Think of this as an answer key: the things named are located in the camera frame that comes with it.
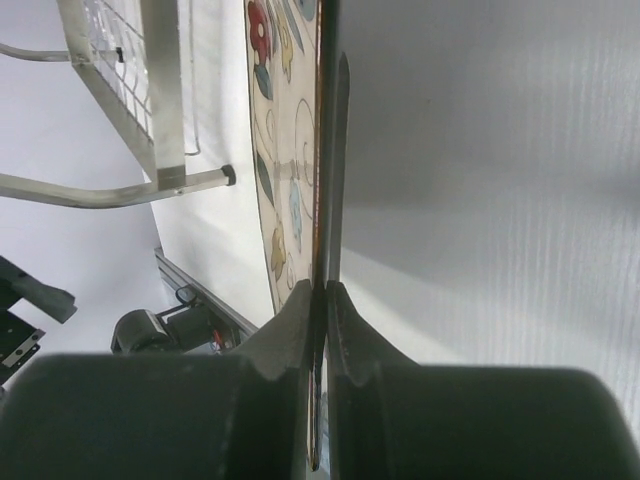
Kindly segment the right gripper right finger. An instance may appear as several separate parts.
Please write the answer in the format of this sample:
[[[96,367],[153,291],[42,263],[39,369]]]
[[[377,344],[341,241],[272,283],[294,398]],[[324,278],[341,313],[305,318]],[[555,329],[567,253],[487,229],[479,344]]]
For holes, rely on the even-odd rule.
[[[421,365],[327,287],[335,479],[635,479],[616,400],[576,369]]]

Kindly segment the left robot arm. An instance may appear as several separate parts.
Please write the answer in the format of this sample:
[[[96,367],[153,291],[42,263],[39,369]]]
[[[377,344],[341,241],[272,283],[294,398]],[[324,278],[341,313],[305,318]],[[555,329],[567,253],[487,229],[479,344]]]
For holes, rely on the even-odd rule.
[[[1,257],[1,397],[40,350],[46,328],[64,325],[76,311],[72,294]]]

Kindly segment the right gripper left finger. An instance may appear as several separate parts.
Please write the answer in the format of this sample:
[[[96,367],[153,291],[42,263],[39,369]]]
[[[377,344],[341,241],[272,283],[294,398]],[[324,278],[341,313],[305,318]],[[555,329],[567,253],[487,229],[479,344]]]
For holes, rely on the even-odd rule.
[[[312,288],[223,355],[50,355],[1,404],[5,479],[302,479]]]

